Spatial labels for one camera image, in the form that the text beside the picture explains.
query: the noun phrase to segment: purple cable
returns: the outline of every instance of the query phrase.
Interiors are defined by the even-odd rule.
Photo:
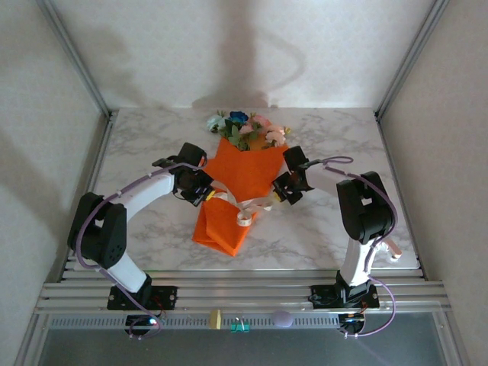
[[[112,201],[113,199],[117,198],[117,197],[120,197],[122,196],[122,194],[125,194],[127,193],[128,191],[130,191],[131,189],[137,187],[138,185],[140,185],[141,183],[147,181],[148,179],[151,179],[151,177],[154,177],[154,176],[157,176],[157,175],[160,175],[162,173],[166,173],[168,170],[170,169],[174,169],[174,168],[177,168],[179,166],[187,166],[191,169],[194,169],[194,170],[200,170],[200,169],[203,169],[205,167],[205,165],[207,164],[207,157],[205,157],[205,160],[204,160],[204,163],[201,165],[201,166],[193,166],[193,165],[190,165],[190,164],[187,164],[186,162],[180,162],[178,164],[174,164],[174,165],[171,165],[169,167],[166,167],[166,168],[162,168],[162,169],[159,169],[159,170],[156,170],[148,175],[144,175],[143,177],[133,181],[132,183],[129,183],[127,186],[125,186],[124,188],[122,188],[119,192],[117,193],[114,193],[112,194],[111,196],[105,198],[102,202],[100,202],[100,204],[97,205],[97,207],[95,207],[95,209],[88,215],[88,217],[86,218],[85,222],[83,223],[82,227],[80,228],[79,230],[79,234],[78,236],[76,237],[76,258],[78,259],[78,262],[80,265],[82,265],[83,268],[86,268],[86,269],[95,269],[95,270],[99,270],[99,272],[105,277],[107,278],[109,281],[113,282],[115,284],[115,286],[117,286],[119,288],[120,291],[122,291],[122,293],[127,296],[127,298],[130,300],[130,302],[132,302],[139,310],[143,311],[144,313],[146,313],[149,317],[151,318],[154,318],[157,322],[157,325],[158,325],[158,329],[156,332],[154,333],[146,333],[145,335],[139,335],[138,339],[139,340],[142,340],[142,339],[147,339],[147,338],[150,338],[152,336],[155,336],[156,334],[158,334],[159,332],[161,332],[164,324],[162,323],[161,319],[158,318],[154,313],[152,313],[151,311],[147,310],[145,307],[143,307],[137,300],[135,300],[130,294],[129,294],[129,291],[127,291],[125,289],[124,286],[122,286],[121,284],[118,283],[118,281],[113,278],[108,272],[107,270],[105,270],[104,268],[101,268],[99,265],[89,265],[88,263],[85,262],[83,256],[82,256],[82,239],[83,239],[83,236],[85,235],[85,231],[86,229],[88,228],[88,225],[90,224],[90,222],[95,218],[95,216],[97,215],[98,211],[100,211],[100,209],[105,205],[107,204],[108,202]],[[131,328],[129,329],[129,336],[132,338],[132,332],[131,332],[131,329],[132,329],[132,326]]]
[[[324,159],[322,161],[322,163],[324,164],[324,169],[327,169],[330,172],[334,172],[334,173],[337,173],[337,174],[340,174],[340,175],[344,175],[345,177],[358,179],[359,181],[361,181],[362,183],[364,183],[365,185],[367,185],[373,191],[375,191],[376,193],[378,193],[378,195],[381,198],[383,198],[385,200],[385,202],[387,202],[388,206],[390,206],[390,209],[393,212],[393,222],[392,222],[389,230],[385,234],[383,234],[382,236],[378,236],[377,238],[374,239],[373,243],[371,244],[371,248],[370,248],[368,254],[366,255],[366,259],[364,261],[364,271],[365,272],[368,272],[369,262],[371,260],[371,256],[374,253],[374,250],[376,249],[376,246],[378,245],[379,242],[383,241],[385,238],[387,238],[393,232],[393,230],[394,230],[394,228],[395,228],[395,226],[397,225],[397,222],[398,222],[398,213],[397,213],[397,209],[395,208],[395,205],[393,204],[393,202],[391,201],[391,199],[389,199],[389,197],[381,189],[379,189],[376,185],[373,185],[371,182],[369,182],[367,179],[364,179],[360,175],[356,175],[356,174],[352,174],[352,173],[347,173],[347,172],[344,172],[344,171],[342,171],[340,169],[336,169],[336,168],[332,168],[332,167],[328,166],[328,164],[331,163],[331,162],[332,163],[335,163],[335,164],[350,164],[353,161],[354,161],[354,159],[352,157],[350,157],[350,156],[333,156],[331,158]],[[384,282],[382,282],[380,280],[377,280],[376,278],[373,278],[370,275],[368,275],[368,278],[370,280],[374,281],[374,282],[377,282],[378,284],[380,284],[381,286],[383,286],[385,288],[385,290],[391,296],[391,300],[392,300],[392,303],[393,303],[393,310],[392,310],[392,313],[391,313],[390,318],[388,319],[388,321],[385,324],[383,324],[379,328],[377,328],[375,330],[372,330],[370,332],[361,333],[364,330],[364,326],[363,326],[363,328],[361,329],[361,331],[359,333],[356,333],[355,334],[355,338],[357,338],[357,337],[371,336],[371,335],[373,335],[375,333],[378,333],[379,331],[385,329],[386,327],[388,327],[391,324],[391,322],[393,322],[393,319],[395,317],[395,314],[397,313],[397,305],[395,304],[395,296],[393,295],[393,293],[391,292],[391,290],[389,289],[389,287]]]

